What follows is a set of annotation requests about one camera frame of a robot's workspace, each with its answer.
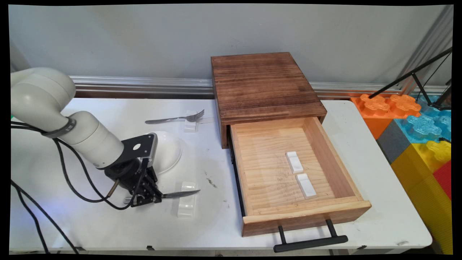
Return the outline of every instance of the drawer handle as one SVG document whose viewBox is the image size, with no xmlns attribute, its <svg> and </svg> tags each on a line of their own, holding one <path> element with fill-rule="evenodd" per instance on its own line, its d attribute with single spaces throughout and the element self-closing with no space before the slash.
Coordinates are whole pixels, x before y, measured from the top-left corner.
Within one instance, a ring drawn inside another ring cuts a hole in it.
<svg viewBox="0 0 462 260">
<path fill-rule="evenodd" d="M 275 245 L 273 247 L 273 251 L 275 253 L 281 253 L 281 252 L 298 250 L 298 249 L 315 248 L 315 247 L 322 247 L 322 246 L 327 246 L 327 245 L 334 245 L 334 244 L 341 244 L 341 243 L 348 242 L 348 237 L 346 235 L 337 236 L 334 225 L 332 224 L 332 221 L 330 219 L 327 219 L 326 223 L 327 223 L 327 227 L 329 228 L 331 237 L 300 241 L 300 242 L 293 242 L 293 243 L 288 243 L 288 244 L 286 243 L 286 237 L 284 236 L 284 231 L 282 229 L 282 226 L 278 226 L 279 235 L 281 236 L 282 244 Z"/>
</svg>

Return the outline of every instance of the yellow foam block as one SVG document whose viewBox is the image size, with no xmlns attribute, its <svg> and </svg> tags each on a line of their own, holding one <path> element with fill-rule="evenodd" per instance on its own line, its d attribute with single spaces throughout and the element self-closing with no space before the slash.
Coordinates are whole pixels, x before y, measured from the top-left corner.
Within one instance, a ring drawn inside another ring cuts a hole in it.
<svg viewBox="0 0 462 260">
<path fill-rule="evenodd" d="M 452 253 L 452 203 L 433 175 L 407 192 L 444 254 Z"/>
<path fill-rule="evenodd" d="M 446 141 L 412 143 L 391 164 L 391 168 L 408 192 L 451 159 L 450 148 L 451 144 Z"/>
<path fill-rule="evenodd" d="M 413 143 L 427 167 L 433 172 L 451 160 L 451 144 L 446 141 Z"/>
</svg>

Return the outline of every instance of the wooden drawer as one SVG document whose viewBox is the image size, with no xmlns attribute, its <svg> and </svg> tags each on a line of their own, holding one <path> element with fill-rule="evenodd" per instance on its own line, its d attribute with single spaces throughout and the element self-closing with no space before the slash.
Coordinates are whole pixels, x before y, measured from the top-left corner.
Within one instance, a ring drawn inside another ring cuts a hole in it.
<svg viewBox="0 0 462 260">
<path fill-rule="evenodd" d="M 242 236 L 354 221 L 363 200 L 318 118 L 234 124 L 228 142 L 243 213 Z M 286 152 L 296 151 L 317 193 L 305 199 Z"/>
</svg>

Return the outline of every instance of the black metal rod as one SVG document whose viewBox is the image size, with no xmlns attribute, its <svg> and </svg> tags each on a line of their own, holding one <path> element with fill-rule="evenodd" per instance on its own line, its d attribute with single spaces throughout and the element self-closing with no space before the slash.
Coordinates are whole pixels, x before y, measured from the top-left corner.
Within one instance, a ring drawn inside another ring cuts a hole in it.
<svg viewBox="0 0 462 260">
<path fill-rule="evenodd" d="M 420 88 L 420 91 L 422 92 L 422 95 L 424 95 L 425 100 L 427 100 L 427 105 L 432 106 L 432 101 L 428 97 L 427 93 L 424 90 L 424 87 L 422 86 L 422 83 L 420 82 L 419 78 L 415 73 L 412 73 L 412 77 L 414 78 L 415 83 L 417 83 L 417 86 Z"/>
<path fill-rule="evenodd" d="M 335 237 L 337 236 L 337 232 L 335 231 L 334 224 L 332 224 L 332 220 L 326 219 L 327 227 L 329 228 L 330 236 Z"/>
<path fill-rule="evenodd" d="M 443 94 L 441 94 L 438 100 L 435 101 L 435 105 L 441 106 L 441 104 L 446 100 L 446 98 L 448 98 L 448 96 L 451 95 L 451 88 L 452 85 L 450 85 L 449 88 Z"/>
<path fill-rule="evenodd" d="M 305 248 L 316 248 L 328 245 L 335 245 L 348 242 L 348 237 L 346 235 L 340 235 L 335 237 L 326 237 L 320 239 L 314 239 L 309 241 L 300 241 L 288 244 L 275 245 L 273 251 L 275 253 L 305 249 Z"/>
<path fill-rule="evenodd" d="M 384 86 L 383 88 L 381 88 L 379 91 L 373 93 L 372 95 L 369 96 L 369 98 L 373 98 L 375 96 L 377 96 L 378 94 L 384 92 L 385 90 L 389 89 L 390 87 L 392 87 L 393 85 L 399 83 L 400 81 L 406 79 L 407 77 L 411 76 L 412 73 L 416 73 L 418 71 L 420 71 L 421 69 L 425 68 L 426 66 L 432 64 L 434 61 L 438 60 L 439 58 L 443 57 L 444 55 L 448 54 L 452 52 L 452 47 L 450 47 L 449 49 L 443 51 L 442 53 L 436 55 L 435 57 L 431 58 L 430 60 L 426 61 L 424 64 L 418 66 L 417 68 L 409 71 L 408 73 L 404 74 L 403 76 L 399 77 L 397 80 L 391 82 L 390 84 Z"/>
<path fill-rule="evenodd" d="M 282 229 L 282 226 L 278 226 L 279 229 L 279 235 L 281 236 L 281 242 L 282 244 L 287 244 L 286 243 L 286 236 L 284 236 L 284 230 Z"/>
<path fill-rule="evenodd" d="M 315 248 L 315 247 L 322 247 L 327 245 L 334 245 L 348 242 L 348 237 L 346 235 L 337 236 L 337 232 L 335 231 L 334 224 L 330 219 L 326 219 L 327 227 L 329 228 L 330 235 L 332 237 L 314 239 L 314 240 L 307 240 L 307 241 L 300 241 L 300 242 L 293 242 L 293 243 L 286 243 L 286 237 L 284 236 L 284 230 L 282 226 L 278 226 L 279 235 L 281 236 L 282 243 L 280 245 L 275 245 L 273 247 L 273 251 L 275 253 L 286 252 L 291 250 L 298 250 L 304 248 Z"/>
<path fill-rule="evenodd" d="M 244 208 L 244 201 L 242 199 L 242 193 L 241 193 L 241 184 L 239 181 L 239 174 L 237 173 L 237 162 L 234 160 L 235 154 L 234 154 L 234 146 L 232 143 L 232 138 L 231 138 L 231 128 L 230 126 L 226 126 L 227 132 L 228 132 L 228 145 L 230 149 L 230 157 L 231 157 L 231 162 L 233 162 L 233 168 L 234 168 L 234 178 L 236 179 L 236 188 L 237 188 L 237 197 L 239 198 L 239 206 L 241 208 L 241 215 L 242 217 L 245 217 L 245 208 Z"/>
</svg>

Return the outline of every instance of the white wall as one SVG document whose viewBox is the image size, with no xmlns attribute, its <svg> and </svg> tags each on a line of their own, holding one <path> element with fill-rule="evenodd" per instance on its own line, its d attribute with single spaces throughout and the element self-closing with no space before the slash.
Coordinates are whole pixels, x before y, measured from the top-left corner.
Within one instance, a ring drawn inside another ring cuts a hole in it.
<svg viewBox="0 0 462 260">
<path fill-rule="evenodd" d="M 10 5 L 8 14 L 10 41 L 22 54 L 12 61 L 19 69 L 29 64 L 71 75 L 211 78 L 210 56 L 289 51 L 310 81 L 389 83 L 442 9 Z"/>
</svg>

